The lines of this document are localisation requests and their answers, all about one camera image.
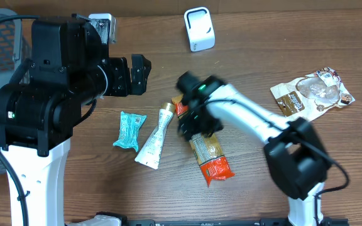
snack package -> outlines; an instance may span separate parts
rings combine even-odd
[[[291,121],[298,117],[312,121],[333,107],[344,107],[355,101],[337,72],[329,67],[278,84],[270,91]]]
[[[181,99],[182,95],[172,98],[175,113],[179,119],[188,111],[188,106],[182,105]],[[205,176],[208,187],[212,180],[225,180],[235,175],[230,169],[215,134],[211,137],[195,134],[189,143],[194,150],[196,160],[202,174]]]
[[[112,145],[121,148],[133,148],[138,152],[139,129],[145,120],[146,116],[121,112],[118,140]]]

wooden table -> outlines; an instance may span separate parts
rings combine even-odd
[[[362,10],[212,15],[213,49],[191,53],[182,16],[118,18],[111,56],[141,53],[153,70],[142,96],[105,97],[74,129],[65,172],[65,220],[81,221],[97,211],[131,219],[253,220],[286,217],[287,199],[272,182],[260,147],[226,125],[218,138],[236,176],[210,188],[188,143],[170,124],[158,170],[134,162],[132,149],[114,148],[121,111],[147,115],[142,146],[162,103],[178,95],[175,83],[187,70],[200,78],[216,74],[263,107],[281,113],[269,88],[322,67],[336,69],[356,102],[314,121],[329,154],[351,176],[344,191],[326,194],[326,216],[362,225]],[[30,22],[24,32],[30,37]],[[326,186],[343,182],[329,171]],[[8,182],[0,176],[0,225],[10,225]]]

gold label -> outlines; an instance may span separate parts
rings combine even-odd
[[[304,104],[301,102],[295,91],[281,96],[276,99],[276,101],[285,116],[291,116],[305,109]]]

white and brown package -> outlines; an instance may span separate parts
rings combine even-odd
[[[270,91],[290,120],[303,117],[312,121],[332,107],[344,107],[355,101],[337,72],[329,67],[278,84]]]

blue package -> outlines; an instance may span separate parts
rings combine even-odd
[[[121,148],[133,148],[139,151],[138,134],[139,129],[145,122],[147,116],[128,114],[121,112],[118,140],[112,144]]]

